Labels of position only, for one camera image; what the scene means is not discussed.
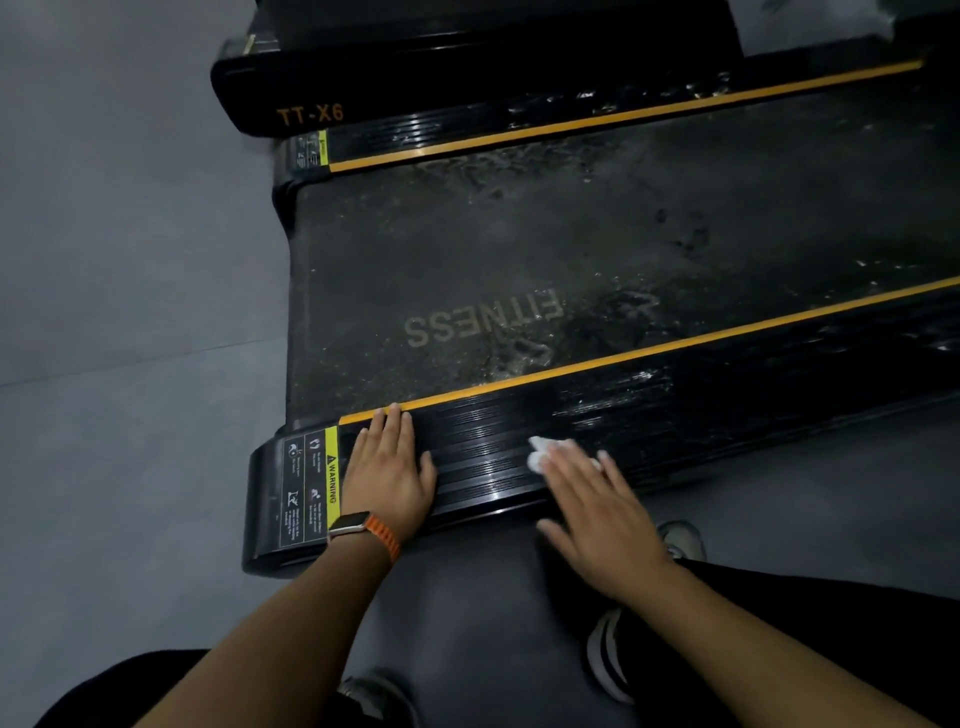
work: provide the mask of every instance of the yellow stripe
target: yellow stripe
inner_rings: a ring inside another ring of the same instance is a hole
[[[330,164],[330,171],[347,172],[353,169],[364,169],[366,167],[374,167],[381,164],[391,164],[393,162],[407,161],[409,159],[434,157],[436,155],[444,155],[451,152],[463,152],[467,149],[486,147],[492,144],[503,144],[511,141],[520,141],[520,139],[529,139],[535,136],[545,136],[553,133],[576,132],[581,129],[607,126],[610,124],[619,124],[624,121],[637,121],[637,119],[648,119],[671,113],[681,113],[684,111],[694,111],[697,109],[710,109],[712,107],[728,106],[730,104],[738,104],[741,101],[754,101],[756,99],[764,99],[771,96],[782,96],[788,93],[809,91],[814,88],[849,84],[854,81],[866,81],[867,79],[875,79],[881,76],[893,76],[898,73],[906,73],[907,71],[917,71],[923,67],[923,60],[891,63],[889,65],[877,66],[876,68],[866,68],[862,71],[837,73],[832,76],[811,79],[810,81],[797,81],[793,84],[767,86],[765,88],[756,88],[751,91],[737,91],[735,93],[728,93],[723,96],[710,96],[706,99],[694,99],[693,101],[683,101],[678,104],[667,104],[661,107],[649,107],[647,109],[621,111],[620,113],[607,114],[606,116],[591,116],[587,119],[564,121],[558,124],[547,124],[542,127],[531,127],[530,129],[518,129],[514,132],[503,132],[489,134],[487,136],[477,136],[473,139],[449,141],[445,144],[434,144],[433,146],[420,147],[418,149],[408,149],[402,152],[391,152],[389,154],[375,155],[373,157],[348,159],[347,161],[335,161]]]
[[[330,163],[330,156],[327,153],[326,129],[317,132],[317,138],[320,140],[320,165],[326,167]]]
[[[326,455],[326,527],[340,518],[340,438],[337,428],[324,431]]]
[[[776,328],[781,326],[786,326],[787,324],[796,324],[800,321],[809,321],[810,319],[817,319],[821,316],[829,316],[831,313],[840,313],[841,311],[850,311],[854,308],[863,308],[864,306],[873,305],[875,303],[884,303],[887,301],[894,301],[896,299],[906,298],[907,296],[916,296],[921,293],[929,293],[930,291],[940,290],[941,288],[950,288],[954,285],[960,285],[960,276],[951,279],[935,280],[932,283],[924,283],[923,285],[915,285],[911,288],[902,288],[898,291],[890,291],[888,293],[880,293],[876,296],[868,296],[865,299],[856,299],[855,301],[847,301],[845,303],[835,303],[834,305],[824,306],[823,308],[813,308],[809,311],[801,311],[800,313],[791,313],[788,316],[779,316],[776,319],[767,319],[766,321],[758,321],[754,324],[746,324],[741,327],[734,328],[724,328],[720,331],[715,331],[713,333],[705,333],[700,336],[691,336],[688,339],[679,339],[677,341],[670,341],[666,344],[658,344],[655,347],[648,347],[647,349],[636,349],[632,352],[623,352],[619,354],[614,354],[613,356],[604,356],[599,359],[591,359],[589,361],[582,361],[579,364],[568,364],[565,367],[557,367],[556,369],[548,369],[545,372],[535,372],[531,375],[524,376],[515,376],[512,379],[504,379],[502,381],[494,381],[489,384],[480,384],[475,387],[468,387],[467,389],[458,389],[455,392],[446,392],[441,395],[434,395],[433,397],[424,397],[421,400],[410,400],[404,402],[401,406],[403,409],[418,409],[420,407],[428,407],[431,404],[441,404],[443,402],[461,400],[464,397],[476,397],[477,395],[485,395],[489,392],[496,392],[501,389],[509,389],[510,387],[516,387],[520,384],[529,384],[534,381],[543,381],[545,379],[551,379],[554,376],[564,376],[572,375],[577,372],[585,372],[589,369],[597,369],[598,367],[606,367],[610,364],[619,364],[623,361],[630,361],[632,359],[640,359],[644,356],[652,356],[657,353],[672,352],[677,349],[686,349],[687,347],[695,347],[698,344],[706,344],[711,341],[719,341],[720,339],[729,339],[734,336],[740,336],[745,333],[754,333],[755,331],[763,331],[767,328]],[[367,412],[357,412],[352,415],[345,415],[340,418],[340,425],[350,425],[351,423],[359,423],[369,420],[373,416],[373,410],[368,410]]]

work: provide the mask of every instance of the smartwatch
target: smartwatch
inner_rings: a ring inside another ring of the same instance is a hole
[[[394,532],[390,526],[381,521],[370,511],[360,511],[358,513],[347,513],[333,522],[326,533],[326,542],[329,544],[337,536],[344,536],[348,533],[363,533],[370,531],[376,536],[390,552],[390,563],[396,562],[400,555],[400,544],[396,540]]]

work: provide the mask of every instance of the black pants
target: black pants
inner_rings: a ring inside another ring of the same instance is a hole
[[[942,728],[960,725],[960,708],[954,705],[960,602],[886,587],[681,563],[716,592]],[[122,662],[70,691],[37,728],[128,728],[205,653],[151,652]],[[644,725],[737,724],[703,679],[635,615],[620,620],[617,655]],[[324,718],[327,726],[376,722],[339,694]]]
[[[960,725],[960,601],[902,589],[680,562],[727,599],[942,728]],[[651,726],[735,726],[703,678],[634,614],[617,657]]]

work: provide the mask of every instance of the hand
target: hand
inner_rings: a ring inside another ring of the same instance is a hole
[[[597,457],[602,473],[572,440],[551,447],[543,474],[569,531],[547,520],[537,528],[590,586],[632,606],[676,567],[613,458]]]
[[[405,544],[426,518],[437,486],[437,468],[425,452],[420,473],[414,455],[414,423],[409,412],[391,404],[373,414],[360,430],[344,478],[343,513],[370,511]]]

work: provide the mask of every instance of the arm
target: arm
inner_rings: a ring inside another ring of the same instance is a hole
[[[675,565],[616,464],[599,459],[604,474],[572,443],[550,452],[544,474],[569,531],[538,528],[683,655],[744,726],[932,725]]]
[[[376,514],[403,544],[433,501],[437,471],[420,473],[413,423],[397,405],[362,430],[344,479],[344,513]],[[390,555],[371,533],[340,536],[212,649],[138,728],[313,728],[340,683],[353,638]]]

